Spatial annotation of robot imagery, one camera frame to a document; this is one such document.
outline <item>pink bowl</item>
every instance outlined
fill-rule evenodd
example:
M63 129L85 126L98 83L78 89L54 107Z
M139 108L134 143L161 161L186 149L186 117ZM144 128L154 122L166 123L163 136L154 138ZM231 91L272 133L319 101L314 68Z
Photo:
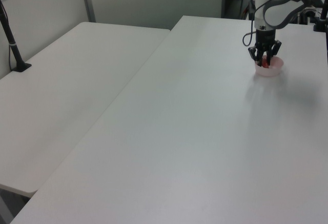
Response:
M265 77L273 77L280 74L282 66L283 66L283 60L277 56L274 56L271 58L271 65L269 66L268 69L264 67L260 67L257 64L255 64L255 72Z

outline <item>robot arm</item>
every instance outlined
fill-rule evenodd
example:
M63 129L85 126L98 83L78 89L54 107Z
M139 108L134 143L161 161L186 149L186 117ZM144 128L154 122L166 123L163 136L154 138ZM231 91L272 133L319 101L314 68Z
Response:
M255 28L256 44L249 48L252 59L262 66L266 60L270 65L271 58L280 49L281 42L275 40L276 29L284 28L293 17L317 0L256 0Z
M271 0L263 9L264 21L273 29L284 28L294 17L317 0Z

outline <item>white tabletop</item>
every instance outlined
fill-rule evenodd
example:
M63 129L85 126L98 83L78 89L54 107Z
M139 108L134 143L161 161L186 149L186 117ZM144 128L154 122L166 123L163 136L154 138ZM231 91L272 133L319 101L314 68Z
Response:
M32 196L169 30L82 23L0 80L0 188Z
M264 78L249 27L183 17L13 224L326 224L325 35L277 31Z

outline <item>red object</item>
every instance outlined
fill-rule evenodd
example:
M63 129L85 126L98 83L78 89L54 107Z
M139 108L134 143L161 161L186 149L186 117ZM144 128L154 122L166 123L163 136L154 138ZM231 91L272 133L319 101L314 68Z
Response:
M264 56L264 57L262 58L262 67L268 69L268 68L269 68L269 64L268 64L266 58L267 58L267 56Z

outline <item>black stand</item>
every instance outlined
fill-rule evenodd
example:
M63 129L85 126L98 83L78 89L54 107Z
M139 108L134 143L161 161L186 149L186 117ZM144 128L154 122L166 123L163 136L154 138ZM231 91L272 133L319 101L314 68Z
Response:
M327 13L328 13L328 0L324 0L321 16L320 18L316 17L316 24L313 27L313 31L323 32L323 33L326 32Z
M0 21L2 24L2 27L4 28L6 37L8 39L10 48L12 50L12 53L14 54L14 57L16 59L16 68L13 69L13 71L16 72L23 72L27 70L29 67L31 67L31 64L27 64L22 60L21 54L19 53L18 47L16 45L16 41L14 39L14 36L12 35L11 29L9 27L9 22L7 18L7 14L4 8L4 5L2 4L0 0Z

